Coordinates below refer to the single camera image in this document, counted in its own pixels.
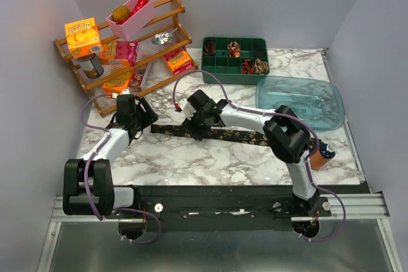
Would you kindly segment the black leaf patterned tie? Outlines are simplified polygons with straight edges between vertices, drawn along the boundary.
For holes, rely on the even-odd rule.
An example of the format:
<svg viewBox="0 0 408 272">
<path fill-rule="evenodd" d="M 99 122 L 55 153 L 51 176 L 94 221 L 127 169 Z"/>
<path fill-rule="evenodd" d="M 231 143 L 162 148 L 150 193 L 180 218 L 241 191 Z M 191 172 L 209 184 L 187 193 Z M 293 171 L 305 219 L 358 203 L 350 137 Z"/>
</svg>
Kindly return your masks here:
<svg viewBox="0 0 408 272">
<path fill-rule="evenodd" d="M 157 125 L 152 124 L 150 131 L 153 134 L 165 134 L 167 136 L 193 138 L 193 134 L 181 125 Z M 235 143 L 244 143 L 268 147 L 269 143 L 265 135 L 255 131 L 239 131 L 231 129 L 211 129 L 203 133 L 200 140 L 222 140 Z"/>
</svg>

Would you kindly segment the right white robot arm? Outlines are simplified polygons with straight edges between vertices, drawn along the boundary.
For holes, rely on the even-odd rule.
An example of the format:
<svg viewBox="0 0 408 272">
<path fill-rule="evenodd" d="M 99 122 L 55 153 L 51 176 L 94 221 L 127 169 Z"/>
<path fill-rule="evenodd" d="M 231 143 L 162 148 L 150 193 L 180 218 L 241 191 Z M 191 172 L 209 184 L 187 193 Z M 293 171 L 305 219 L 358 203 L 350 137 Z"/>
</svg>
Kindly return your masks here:
<svg viewBox="0 0 408 272">
<path fill-rule="evenodd" d="M 306 216 L 316 209 L 319 191 L 310 168 L 310 129 L 292 110 L 260 110 L 234 105 L 229 99 L 215 102 L 202 90 L 175 104 L 186 119 L 182 126 L 196 140 L 212 127 L 241 127 L 266 137 L 274 156 L 286 164 L 293 185 L 293 208 Z"/>
</svg>

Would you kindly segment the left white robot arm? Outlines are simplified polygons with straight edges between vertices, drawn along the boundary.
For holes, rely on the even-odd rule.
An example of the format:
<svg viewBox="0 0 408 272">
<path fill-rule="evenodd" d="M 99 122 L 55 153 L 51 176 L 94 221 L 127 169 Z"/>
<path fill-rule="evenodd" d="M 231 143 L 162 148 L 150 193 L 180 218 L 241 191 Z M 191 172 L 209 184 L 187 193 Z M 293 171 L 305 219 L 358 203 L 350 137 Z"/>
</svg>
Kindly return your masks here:
<svg viewBox="0 0 408 272">
<path fill-rule="evenodd" d="M 62 208 L 66 215 L 94 215 L 102 220 L 115 210 L 128 218 L 141 212 L 135 189 L 113 184 L 111 165 L 158 116 L 145 98 L 133 94 L 117 96 L 116 105 L 108 127 L 88 126 L 103 131 L 99 142 L 64 165 Z"/>
</svg>

